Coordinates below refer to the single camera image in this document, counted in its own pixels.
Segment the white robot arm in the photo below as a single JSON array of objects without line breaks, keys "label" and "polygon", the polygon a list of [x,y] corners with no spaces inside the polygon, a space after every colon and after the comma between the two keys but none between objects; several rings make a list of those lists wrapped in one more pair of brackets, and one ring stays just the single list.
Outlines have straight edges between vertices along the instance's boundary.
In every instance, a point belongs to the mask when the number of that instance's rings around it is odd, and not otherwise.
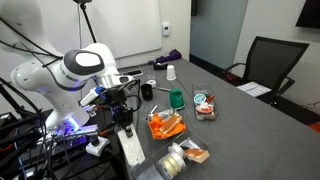
[{"label": "white robot arm", "polygon": [[84,107],[103,91],[123,89],[133,81],[117,69],[110,49],[92,43],[62,54],[44,34],[41,10],[35,0],[1,0],[1,21],[26,51],[26,61],[11,72],[11,80],[26,91],[42,94],[53,112],[45,125],[52,133],[79,131],[89,120]]}]

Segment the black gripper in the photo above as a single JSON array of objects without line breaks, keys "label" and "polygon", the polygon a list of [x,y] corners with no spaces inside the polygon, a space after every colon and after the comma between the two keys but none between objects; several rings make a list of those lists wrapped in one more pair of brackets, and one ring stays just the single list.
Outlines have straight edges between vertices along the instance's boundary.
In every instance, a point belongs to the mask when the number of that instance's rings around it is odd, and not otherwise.
[{"label": "black gripper", "polygon": [[104,93],[106,96],[105,103],[110,107],[112,120],[117,126],[125,128],[128,138],[133,136],[133,108],[126,105],[127,97],[123,89],[117,88],[107,89]]}]

